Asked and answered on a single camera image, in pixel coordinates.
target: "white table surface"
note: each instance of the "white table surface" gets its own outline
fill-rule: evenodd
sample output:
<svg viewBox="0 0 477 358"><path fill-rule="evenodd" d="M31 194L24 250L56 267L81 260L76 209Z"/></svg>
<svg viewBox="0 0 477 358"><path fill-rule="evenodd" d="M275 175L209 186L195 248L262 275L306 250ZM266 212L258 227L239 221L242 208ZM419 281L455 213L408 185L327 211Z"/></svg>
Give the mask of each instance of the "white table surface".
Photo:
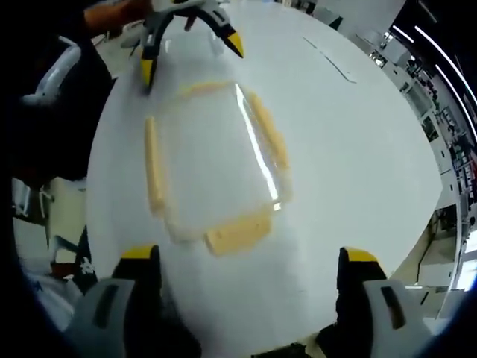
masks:
<svg viewBox="0 0 477 358"><path fill-rule="evenodd" d="M245 59L225 49L219 60L262 98L288 148L294 196L274 216L273 232L252 251L216 258L204 242L173 243L149 213L144 119L161 91L177 88L184 63L158 66L147 97L138 61L131 61L104 108L87 178L86 220L98 275L111 275L130 246L158 243L173 299L204 357L242 357L331 324L339 248L368 250L392 273L441 191L412 109L357 47L279 4L237 1L227 11ZM166 37L183 25L174 22ZM202 64L200 73L209 70Z"/></svg>

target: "transparent plastic sheet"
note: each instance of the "transparent plastic sheet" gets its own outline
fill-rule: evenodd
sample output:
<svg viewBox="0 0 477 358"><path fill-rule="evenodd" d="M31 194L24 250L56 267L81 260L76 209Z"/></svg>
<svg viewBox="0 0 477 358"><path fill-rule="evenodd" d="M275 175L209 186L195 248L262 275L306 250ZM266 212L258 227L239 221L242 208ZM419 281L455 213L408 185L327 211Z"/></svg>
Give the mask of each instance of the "transparent plastic sheet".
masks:
<svg viewBox="0 0 477 358"><path fill-rule="evenodd" d="M174 240L268 233L291 185L285 145L256 95L234 81L196 84L160 106L155 127L159 214Z"/></svg>

